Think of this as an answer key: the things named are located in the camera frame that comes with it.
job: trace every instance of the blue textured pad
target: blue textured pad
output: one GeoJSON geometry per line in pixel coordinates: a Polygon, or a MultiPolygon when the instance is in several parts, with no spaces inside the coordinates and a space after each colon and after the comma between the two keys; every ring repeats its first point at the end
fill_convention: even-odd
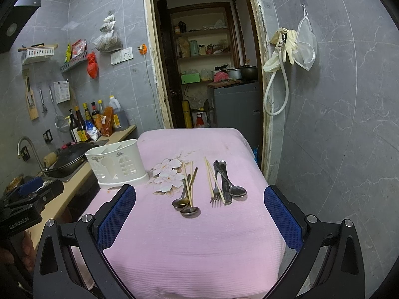
{"type": "Polygon", "coordinates": [[[265,206],[289,248],[297,252],[303,245],[302,229],[271,187],[263,195],[265,206]]]}
{"type": "Polygon", "coordinates": [[[30,195],[32,192],[39,189],[43,185],[43,183],[44,183],[43,179],[40,176],[38,176],[29,181],[28,183],[21,185],[19,187],[18,194],[20,196],[30,195]]]}
{"type": "Polygon", "coordinates": [[[101,251],[114,243],[135,203],[136,192],[133,187],[128,187],[99,226],[97,246],[101,251]]]}

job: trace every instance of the hose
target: hose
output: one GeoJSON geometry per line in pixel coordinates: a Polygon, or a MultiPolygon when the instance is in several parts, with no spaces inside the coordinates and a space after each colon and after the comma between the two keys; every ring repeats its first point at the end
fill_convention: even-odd
{"type": "Polygon", "coordinates": [[[279,110],[277,110],[276,112],[269,112],[267,110],[267,96],[269,94],[269,90],[272,86],[273,80],[277,73],[277,72],[274,72],[272,74],[272,77],[270,78],[268,85],[267,85],[266,92],[265,92],[265,98],[263,99],[263,107],[265,108],[265,111],[269,116],[277,116],[278,114],[280,114],[284,110],[284,108],[288,102],[288,95],[289,95],[288,79],[287,79],[287,74],[286,74],[285,68],[284,68],[284,62],[283,62],[283,56],[282,56],[282,46],[280,46],[280,43],[279,43],[279,60],[280,60],[281,71],[283,72],[283,77],[284,77],[284,82],[285,82],[285,100],[284,100],[284,103],[281,106],[281,108],[279,110]]]}

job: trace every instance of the silver screw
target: silver screw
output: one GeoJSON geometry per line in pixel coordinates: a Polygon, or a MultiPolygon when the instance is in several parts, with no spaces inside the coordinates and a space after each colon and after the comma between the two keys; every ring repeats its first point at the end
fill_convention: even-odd
{"type": "Polygon", "coordinates": [[[350,219],[345,219],[345,226],[352,227],[353,226],[353,222],[350,219]]]}
{"type": "Polygon", "coordinates": [[[92,215],[90,215],[90,214],[85,214],[83,217],[82,217],[82,221],[84,222],[84,223],[88,223],[89,221],[91,221],[91,219],[92,219],[92,215]]]}
{"type": "Polygon", "coordinates": [[[54,223],[55,223],[54,219],[49,219],[48,221],[46,221],[46,226],[51,227],[54,225],[54,223]]]}
{"type": "Polygon", "coordinates": [[[314,224],[317,221],[317,217],[314,215],[308,215],[307,219],[311,224],[314,224]]]}

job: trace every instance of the beige countertop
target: beige countertop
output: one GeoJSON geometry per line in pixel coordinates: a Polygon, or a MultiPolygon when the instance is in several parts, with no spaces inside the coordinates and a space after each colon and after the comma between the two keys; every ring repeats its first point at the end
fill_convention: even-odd
{"type": "MultiPolygon", "coordinates": [[[[111,137],[101,136],[99,140],[109,139],[108,144],[113,144],[124,140],[133,130],[136,129],[136,125],[129,126],[128,129],[122,132],[114,132],[111,137]]],[[[40,241],[41,233],[49,219],[56,219],[62,215],[69,202],[75,196],[76,192],[83,185],[83,182],[93,174],[91,166],[86,162],[82,168],[68,181],[64,183],[64,191],[58,197],[53,199],[49,204],[45,206],[45,209],[41,212],[43,220],[41,223],[29,228],[32,233],[32,242],[34,248],[37,247],[40,241]]]]}

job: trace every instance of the white hose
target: white hose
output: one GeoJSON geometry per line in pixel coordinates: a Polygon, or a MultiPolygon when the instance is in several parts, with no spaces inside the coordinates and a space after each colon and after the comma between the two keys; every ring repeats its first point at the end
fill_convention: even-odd
{"type": "Polygon", "coordinates": [[[267,85],[266,92],[265,92],[265,98],[263,99],[263,107],[265,108],[265,111],[266,111],[266,113],[269,116],[277,116],[278,114],[280,114],[284,110],[284,108],[285,108],[285,106],[287,105],[287,102],[288,102],[288,95],[289,95],[288,79],[287,79],[287,74],[285,73],[285,68],[284,68],[284,63],[283,63],[283,56],[281,54],[281,50],[279,51],[279,60],[280,60],[281,71],[283,72],[283,77],[284,77],[284,82],[285,82],[285,100],[284,100],[284,103],[283,103],[282,107],[279,110],[277,110],[276,112],[272,113],[272,112],[269,112],[267,110],[267,96],[269,94],[269,90],[270,90],[270,88],[272,86],[273,80],[274,80],[274,78],[276,76],[276,73],[277,73],[277,72],[274,72],[272,74],[272,77],[270,78],[269,84],[267,85]]]}

